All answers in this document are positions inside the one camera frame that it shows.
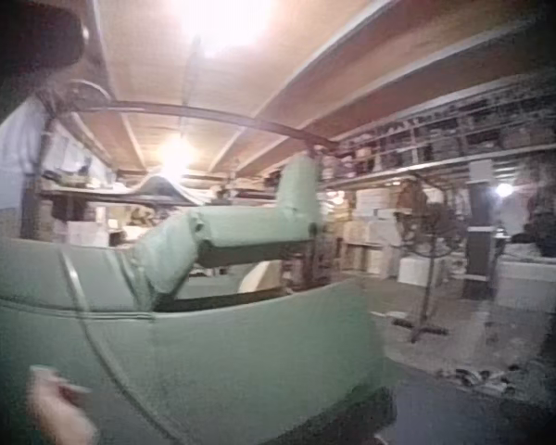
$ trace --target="finger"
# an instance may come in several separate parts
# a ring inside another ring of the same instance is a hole
[[[80,407],[83,397],[91,392],[88,388],[72,384],[61,385],[59,391],[64,400],[76,407]]]
[[[44,391],[47,394],[57,394],[59,386],[56,370],[46,366],[31,366],[31,392]]]

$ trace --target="metal bar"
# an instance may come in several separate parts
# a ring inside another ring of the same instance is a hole
[[[119,113],[141,113],[141,114],[158,114],[162,116],[178,116],[192,119],[202,119],[204,121],[216,121],[221,123],[229,123],[241,127],[249,127],[263,132],[276,133],[284,136],[292,137],[301,141],[308,142],[313,145],[325,146],[326,148],[337,149],[338,143],[331,141],[325,137],[308,133],[295,128],[287,127],[280,123],[264,121],[261,119],[253,119],[239,114],[228,113],[226,111],[218,111],[216,109],[188,107],[183,105],[156,104],[148,102],[129,102],[129,101],[113,101],[106,105],[88,106],[76,109],[81,113],[98,113],[105,111],[117,111]]]

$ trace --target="green upholstered chair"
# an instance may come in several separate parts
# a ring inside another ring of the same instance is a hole
[[[194,209],[129,250],[0,238],[7,443],[42,443],[25,407],[34,364],[92,390],[100,443],[358,443],[391,423],[382,346],[351,283],[190,297],[196,262],[277,260],[308,242],[321,224],[315,178],[298,157],[275,208]]]

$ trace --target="ceiling light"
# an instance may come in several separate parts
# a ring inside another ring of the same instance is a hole
[[[227,46],[248,45],[266,28],[272,0],[182,0],[183,25],[210,57]]]
[[[507,197],[513,192],[513,187],[510,184],[501,183],[497,185],[496,192],[500,197]]]
[[[180,134],[174,134],[160,147],[161,174],[168,178],[181,177],[196,159],[196,153]]]

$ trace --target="debris on floor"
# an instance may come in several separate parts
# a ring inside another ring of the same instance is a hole
[[[512,364],[506,370],[440,369],[436,377],[489,396],[527,401],[550,408],[556,403],[556,373],[540,360]]]
[[[511,383],[511,371],[475,371],[468,368],[456,368],[454,371],[439,370],[436,376],[452,381],[464,388],[483,392],[492,396],[511,396],[515,387]]]

